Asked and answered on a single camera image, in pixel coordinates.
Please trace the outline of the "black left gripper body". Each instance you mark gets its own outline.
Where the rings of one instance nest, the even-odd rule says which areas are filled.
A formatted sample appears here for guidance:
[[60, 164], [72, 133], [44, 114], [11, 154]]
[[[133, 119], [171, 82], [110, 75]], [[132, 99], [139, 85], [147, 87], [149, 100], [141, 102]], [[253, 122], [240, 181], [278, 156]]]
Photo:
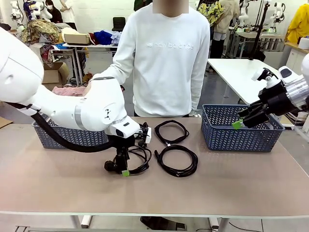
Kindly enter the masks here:
[[131, 135], [128, 138], [123, 138], [115, 135], [108, 135], [109, 142], [112, 147], [116, 148], [117, 154], [128, 155], [128, 151], [136, 144], [146, 144], [145, 135]]

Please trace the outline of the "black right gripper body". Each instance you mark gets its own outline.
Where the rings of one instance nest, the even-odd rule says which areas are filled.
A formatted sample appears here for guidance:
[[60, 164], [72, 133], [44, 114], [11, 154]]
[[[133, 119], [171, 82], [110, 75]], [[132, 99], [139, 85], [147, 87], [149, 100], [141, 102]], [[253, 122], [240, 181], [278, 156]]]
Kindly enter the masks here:
[[258, 97], [263, 103], [263, 111], [266, 115], [275, 114], [281, 116], [296, 110], [296, 107], [287, 97], [283, 81], [280, 81], [273, 87], [260, 90]]

